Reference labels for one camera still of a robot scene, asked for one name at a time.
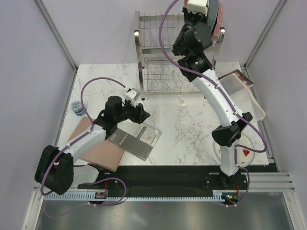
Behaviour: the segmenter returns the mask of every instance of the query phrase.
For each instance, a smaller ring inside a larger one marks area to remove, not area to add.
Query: metal dish rack
[[[180,69],[163,55],[158,39],[161,19],[162,14],[141,16],[139,11],[135,12],[134,40],[142,99],[144,100],[148,95],[199,93],[198,89],[181,74]],[[162,29],[164,47],[173,60],[182,58],[174,56],[171,51],[183,24],[183,14],[172,14],[166,17]],[[205,50],[206,53],[213,53],[213,68],[215,68],[224,35],[225,29],[221,27],[213,45]]]

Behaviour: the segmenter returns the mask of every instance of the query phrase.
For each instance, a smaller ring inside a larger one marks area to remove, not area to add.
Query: robotic arm
[[[189,0],[183,7],[185,24],[174,42],[172,52],[175,56],[184,56],[178,60],[180,66],[203,73],[217,84],[215,86],[197,74],[181,70],[208,100],[219,118],[221,125],[212,132],[212,137],[221,146],[221,171],[230,177],[238,171],[234,148],[247,124],[236,116],[229,102],[236,109],[236,113],[247,121],[252,120],[252,115],[249,112],[243,113],[231,100],[204,54],[204,50],[212,46],[216,27],[219,26],[219,7],[221,4],[218,0]],[[219,88],[226,93],[228,100]]]
[[[150,117],[150,114],[144,111],[143,105],[141,103],[137,104],[136,100],[139,96],[140,92],[136,89],[129,89],[126,92],[124,104],[118,96],[109,97],[105,109],[99,113],[98,118],[94,121],[92,130],[89,127],[88,130],[65,145],[59,147],[49,145],[45,147],[35,173],[35,180],[42,183],[52,160],[54,160],[60,150],[69,146],[67,151],[62,153],[56,163],[53,164],[44,186],[62,195],[72,184],[78,185],[94,182],[99,173],[97,169],[89,165],[74,167],[74,163],[90,148],[112,135],[117,129],[118,123],[129,119],[134,123],[141,124]],[[70,143],[77,139],[80,140],[70,146]]]

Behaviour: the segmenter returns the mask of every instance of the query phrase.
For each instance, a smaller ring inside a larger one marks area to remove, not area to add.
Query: transparent container
[[[220,79],[220,82],[234,103],[244,113],[250,112],[253,115],[253,123],[262,120],[266,116],[266,113],[255,99],[251,90],[235,73]]]

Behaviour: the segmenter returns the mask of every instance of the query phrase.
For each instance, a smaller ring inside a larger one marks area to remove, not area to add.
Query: table
[[[236,69],[240,70],[238,62],[216,65],[218,77]],[[130,88],[139,88],[137,64],[80,65],[59,144],[68,140],[81,120],[81,117],[76,116],[70,109],[70,104],[80,100],[83,85],[97,77],[114,78]],[[84,104],[91,117],[98,116],[104,109],[107,98],[112,95],[124,98],[123,88],[107,80],[94,81],[87,86],[84,91]],[[220,165],[221,162],[213,150],[211,136],[211,132],[219,126],[219,121],[201,94],[148,96],[142,103],[145,111],[151,114],[146,123],[158,128],[163,134],[146,161],[125,152],[120,165]],[[127,122],[120,123],[118,127],[124,128]],[[260,137],[250,127],[243,133],[249,137],[256,149],[263,149]],[[78,160],[76,164],[84,164],[84,161]],[[251,163],[268,164],[266,153],[256,153]]]

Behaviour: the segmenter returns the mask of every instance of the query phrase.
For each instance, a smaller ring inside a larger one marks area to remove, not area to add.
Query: white wall
[[[136,63],[134,12],[165,12],[172,0],[43,0],[77,64]],[[245,63],[278,0],[221,0],[218,61]],[[183,0],[174,6],[182,10]]]
[[[292,176],[307,217],[306,0],[288,1],[250,72],[277,163]]]
[[[73,72],[32,0],[0,2],[0,229],[21,229]]]

